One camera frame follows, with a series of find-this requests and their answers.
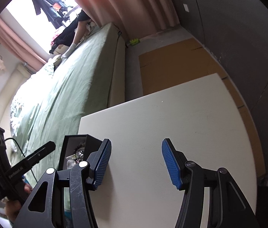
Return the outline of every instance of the wall switch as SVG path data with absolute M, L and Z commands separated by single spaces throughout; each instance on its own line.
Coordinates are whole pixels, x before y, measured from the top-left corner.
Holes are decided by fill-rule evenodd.
M 187 4 L 184 4 L 184 3 L 183 3 L 183 5 L 184 5 L 184 8 L 185 8 L 185 11 L 189 13 L 188 5 Z

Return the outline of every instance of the clothes hanging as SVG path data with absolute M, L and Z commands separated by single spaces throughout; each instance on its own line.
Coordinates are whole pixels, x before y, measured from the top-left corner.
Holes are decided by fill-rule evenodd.
M 49 22 L 53 24 L 53 26 L 58 29 L 62 26 L 63 14 L 59 14 L 55 8 L 54 4 L 59 4 L 61 6 L 60 11 L 67 11 L 67 6 L 61 0 L 32 0 L 36 15 L 41 14 L 41 9 L 47 16 Z
M 59 3 L 55 3 L 55 4 L 53 5 L 53 8 L 54 8 L 56 11 L 59 11 L 59 10 L 61 9 L 61 6 L 60 6 Z

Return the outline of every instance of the bed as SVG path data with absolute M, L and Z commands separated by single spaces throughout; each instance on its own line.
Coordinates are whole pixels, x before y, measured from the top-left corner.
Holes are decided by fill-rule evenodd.
M 83 116 L 124 102 L 125 42 L 109 23 L 83 41 L 54 71 L 48 62 L 24 83 L 11 106 L 11 131 L 25 155 L 48 141 L 56 150 L 33 167 L 39 179 L 57 167 L 65 135 L 78 133 Z M 17 150 L 12 164 L 23 157 Z M 29 183 L 36 181 L 31 172 Z

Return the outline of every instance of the orange item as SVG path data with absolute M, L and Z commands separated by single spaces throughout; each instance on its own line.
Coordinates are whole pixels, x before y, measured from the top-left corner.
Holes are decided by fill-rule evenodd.
M 61 9 L 61 6 L 60 6 L 60 4 L 55 3 L 55 4 L 53 5 L 53 8 L 54 8 L 56 11 L 59 11 L 59 10 Z

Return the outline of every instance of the pink curtain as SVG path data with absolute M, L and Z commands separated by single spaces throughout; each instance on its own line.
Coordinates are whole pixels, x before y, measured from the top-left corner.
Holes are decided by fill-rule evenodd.
M 113 22 L 124 38 L 143 38 L 179 24 L 171 0 L 75 0 L 98 26 Z
M 19 60 L 27 62 L 35 70 L 40 70 L 46 63 L 0 18 L 0 43 Z

